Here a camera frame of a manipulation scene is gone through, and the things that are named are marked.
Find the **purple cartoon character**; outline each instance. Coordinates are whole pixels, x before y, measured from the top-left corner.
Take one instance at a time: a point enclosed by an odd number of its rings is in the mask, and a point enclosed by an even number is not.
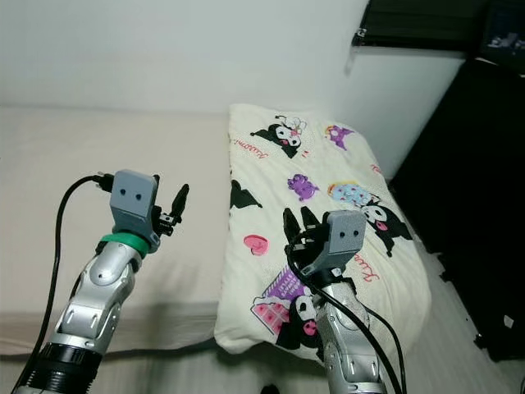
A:
[[[317,186],[308,180],[307,176],[301,174],[295,174],[293,178],[288,180],[288,188],[299,195],[299,201],[311,199],[315,191],[319,190]]]
[[[355,131],[353,130],[345,129],[344,127],[339,127],[336,125],[327,127],[325,131],[326,135],[330,136],[330,141],[335,142],[337,146],[339,146],[340,148],[344,150],[346,150],[346,147],[345,147],[345,142],[343,141],[343,138],[345,137],[345,135],[348,135],[354,132]]]

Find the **pink heart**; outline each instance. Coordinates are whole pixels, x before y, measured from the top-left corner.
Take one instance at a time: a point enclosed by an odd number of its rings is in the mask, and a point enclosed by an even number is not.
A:
[[[254,256],[262,256],[268,252],[268,247],[270,243],[266,238],[262,236],[246,236],[244,238],[244,244],[250,248]]]

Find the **white wall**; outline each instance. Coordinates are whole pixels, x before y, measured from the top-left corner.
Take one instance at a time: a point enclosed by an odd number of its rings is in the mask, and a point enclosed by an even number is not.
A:
[[[0,104],[225,112],[317,108],[392,176],[453,78],[453,53],[364,49],[365,0],[0,0]]]

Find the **cartoon character print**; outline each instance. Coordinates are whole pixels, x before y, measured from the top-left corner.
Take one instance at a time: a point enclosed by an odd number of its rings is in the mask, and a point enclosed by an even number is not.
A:
[[[335,201],[351,203],[360,208],[373,200],[375,195],[365,190],[356,183],[334,183],[328,187],[328,195]]]
[[[339,127],[336,125],[328,126],[325,133],[330,136],[330,141],[335,142],[340,148],[347,150],[345,146],[344,138],[355,131],[345,129],[344,127]]]
[[[276,344],[288,350],[297,350],[301,345],[317,349],[317,357],[322,360],[322,342],[315,323],[316,314],[312,294],[305,287],[304,295],[291,301],[289,321],[282,324]]]
[[[293,178],[288,180],[288,188],[293,190],[299,196],[299,201],[311,199],[316,190],[319,190],[307,176],[295,174]]]
[[[405,240],[412,240],[407,225],[395,216],[395,213],[387,207],[379,205],[379,202],[369,201],[361,208],[367,217],[368,224],[376,231],[376,235],[383,241],[386,254],[392,257],[394,238],[402,236]]]
[[[235,179],[231,180],[230,209],[231,207],[245,208],[250,205],[263,206],[252,196],[252,194],[240,187],[240,183]]]
[[[268,130],[262,129],[255,133],[250,133],[250,135],[258,135],[279,145],[286,153],[286,156],[293,158],[301,145],[300,136],[306,127],[306,122],[297,117],[290,119],[282,115],[276,116],[276,119],[279,119],[281,122],[270,125]]]

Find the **beige bedsheet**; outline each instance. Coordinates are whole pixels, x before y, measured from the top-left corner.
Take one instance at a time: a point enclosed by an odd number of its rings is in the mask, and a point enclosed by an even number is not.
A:
[[[0,354],[34,344],[67,187],[123,168],[160,174],[157,204],[165,209],[184,183],[190,192],[182,224],[144,260],[110,351],[175,349],[212,337],[231,188],[226,115],[0,108]],[[85,185],[67,205],[55,318],[111,232],[109,197]]]

